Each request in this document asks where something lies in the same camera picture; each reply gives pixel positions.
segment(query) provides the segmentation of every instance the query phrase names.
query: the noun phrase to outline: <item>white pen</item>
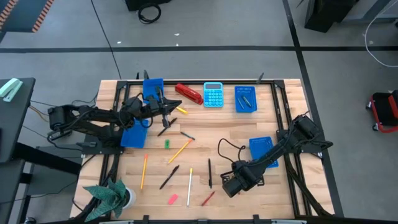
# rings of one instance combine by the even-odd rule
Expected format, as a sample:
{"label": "white pen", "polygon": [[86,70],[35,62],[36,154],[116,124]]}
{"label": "white pen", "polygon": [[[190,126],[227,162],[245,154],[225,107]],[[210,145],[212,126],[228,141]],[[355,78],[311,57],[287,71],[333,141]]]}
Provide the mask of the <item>white pen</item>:
{"label": "white pen", "polygon": [[187,207],[189,207],[189,198],[191,196],[191,182],[192,182],[192,168],[189,174],[189,186],[188,186],[188,198],[187,198]]}

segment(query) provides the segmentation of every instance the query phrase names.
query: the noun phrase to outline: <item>blue bin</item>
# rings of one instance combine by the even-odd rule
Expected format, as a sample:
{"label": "blue bin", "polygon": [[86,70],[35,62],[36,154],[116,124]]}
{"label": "blue bin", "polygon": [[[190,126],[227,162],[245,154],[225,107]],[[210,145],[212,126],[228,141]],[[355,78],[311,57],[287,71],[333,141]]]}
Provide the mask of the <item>blue bin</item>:
{"label": "blue bin", "polygon": [[[148,120],[142,120],[144,126],[148,126]],[[124,130],[120,145],[123,147],[136,147],[142,149],[147,137],[147,128],[144,128],[139,120],[134,119],[134,126]]]}
{"label": "blue bin", "polygon": [[[268,151],[270,151],[274,145],[272,143],[271,137],[253,138],[249,139],[250,153],[253,160],[260,159]],[[278,167],[278,160],[274,161],[268,168]]]}
{"label": "blue bin", "polygon": [[[242,99],[245,96],[251,105],[251,108]],[[257,110],[256,89],[254,86],[236,86],[235,87],[235,108],[238,113],[252,113]]]}
{"label": "blue bin", "polygon": [[154,79],[148,79],[144,80],[142,87],[144,89],[143,94],[144,98],[147,98],[149,95],[153,95],[154,98],[159,101],[159,97],[156,94],[156,86],[159,86],[160,89],[162,90],[162,93],[164,93],[164,84],[163,84],[163,78],[154,78]]}

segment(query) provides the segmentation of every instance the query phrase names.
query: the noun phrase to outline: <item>concrete floor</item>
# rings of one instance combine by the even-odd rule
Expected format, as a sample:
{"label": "concrete floor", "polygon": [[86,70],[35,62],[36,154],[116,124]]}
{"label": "concrete floor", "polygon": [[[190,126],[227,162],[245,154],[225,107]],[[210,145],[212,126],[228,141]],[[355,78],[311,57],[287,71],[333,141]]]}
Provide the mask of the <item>concrete floor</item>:
{"label": "concrete floor", "polygon": [[[296,7],[299,2],[289,0],[301,46],[364,45],[366,25],[336,24],[326,34],[304,29],[307,1]],[[363,13],[373,2],[360,1],[351,14]],[[151,25],[141,24],[122,0],[94,3],[113,47],[294,46],[280,0],[173,0],[161,5],[162,17]],[[391,11],[398,11],[398,5]],[[374,46],[393,46],[397,36],[393,24],[376,24],[368,39]],[[38,33],[7,33],[0,43],[0,49],[79,47],[108,47],[90,0],[57,0]],[[383,62],[398,64],[396,52],[375,54]],[[373,118],[364,109],[372,93],[397,88],[397,70],[383,67],[365,51],[303,56],[326,139],[335,143],[329,152],[344,215],[398,220],[397,134],[372,131]],[[257,78],[262,72],[264,78],[302,77],[295,51],[116,52],[115,58],[123,79],[135,78],[143,69],[151,78]],[[51,105],[88,101],[100,80],[119,78],[109,52],[0,54],[0,68],[0,78],[35,77],[32,99]],[[41,134],[49,131],[32,111],[24,125]],[[74,143],[83,137],[74,133],[64,141]],[[48,146],[26,129],[19,141]],[[28,215],[39,222],[66,219],[73,189],[32,199]]]}

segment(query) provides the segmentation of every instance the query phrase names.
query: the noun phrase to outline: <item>wooden table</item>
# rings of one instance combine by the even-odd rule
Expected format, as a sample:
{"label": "wooden table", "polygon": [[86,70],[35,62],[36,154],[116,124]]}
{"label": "wooden table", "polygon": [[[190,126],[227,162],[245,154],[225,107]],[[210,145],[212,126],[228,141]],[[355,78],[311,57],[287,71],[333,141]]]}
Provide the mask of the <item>wooden table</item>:
{"label": "wooden table", "polygon": [[[284,80],[292,118],[308,110],[307,102],[301,86],[301,81]],[[117,80],[103,80],[98,92],[97,106],[111,109],[114,100]],[[203,85],[190,85],[199,93]],[[141,86],[133,86],[130,96],[142,91]],[[234,104],[234,85],[224,85],[224,107],[217,109],[198,105],[174,90],[174,86],[165,86],[165,96],[171,100],[182,100],[181,108],[189,114],[174,111],[170,116],[178,118],[172,127],[163,135],[157,134],[163,129],[161,116],[154,118],[154,124],[149,128],[144,149],[127,148],[120,157],[118,179],[133,189],[137,200],[130,209],[123,211],[119,219],[142,220],[143,215],[149,215],[151,220],[179,219],[252,219],[253,214],[260,218],[293,218],[289,186],[283,158],[279,158],[279,167],[267,169],[264,174],[265,185],[254,187],[248,192],[241,191],[239,195],[229,198],[222,189],[220,174],[231,170],[231,162],[223,159],[217,153],[217,144],[221,138],[230,140],[237,146],[249,146],[249,138],[271,136],[277,142],[275,131],[277,120],[269,85],[257,85],[257,111],[253,113],[236,113]],[[278,91],[280,107],[282,97]],[[282,112],[284,127],[287,128],[285,114]],[[180,134],[183,131],[196,138],[169,165],[168,160],[184,145],[187,137]],[[164,149],[165,140],[170,140],[170,150]],[[221,143],[220,151],[232,160],[237,159],[238,150],[229,144]],[[144,154],[148,154],[144,189],[140,190]],[[250,160],[249,149],[241,153],[242,159]],[[211,159],[213,188],[208,186],[208,158]],[[311,154],[301,155],[303,172],[307,187],[323,208],[333,213],[328,186],[319,158]],[[96,156],[89,161],[80,172],[75,193],[77,205],[84,207],[91,195],[83,186],[97,185],[100,177],[103,156]],[[159,190],[160,185],[180,165],[179,170],[169,180],[166,186]],[[187,191],[190,168],[193,168],[190,206],[187,207]],[[208,203],[201,203],[215,191]],[[178,199],[173,205],[168,205],[169,198],[177,194]],[[298,195],[299,207],[303,213],[301,194]],[[72,208],[71,216],[80,211]]]}

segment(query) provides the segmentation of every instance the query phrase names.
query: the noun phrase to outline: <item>white pot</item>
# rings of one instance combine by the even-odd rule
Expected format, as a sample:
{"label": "white pot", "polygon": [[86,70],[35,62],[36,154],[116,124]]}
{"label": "white pot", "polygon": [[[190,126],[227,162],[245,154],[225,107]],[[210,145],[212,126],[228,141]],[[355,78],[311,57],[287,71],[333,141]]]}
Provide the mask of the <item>white pot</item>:
{"label": "white pot", "polygon": [[125,206],[123,206],[123,210],[130,208],[136,202],[136,193],[130,188],[126,187],[126,190],[130,194],[130,199]]}

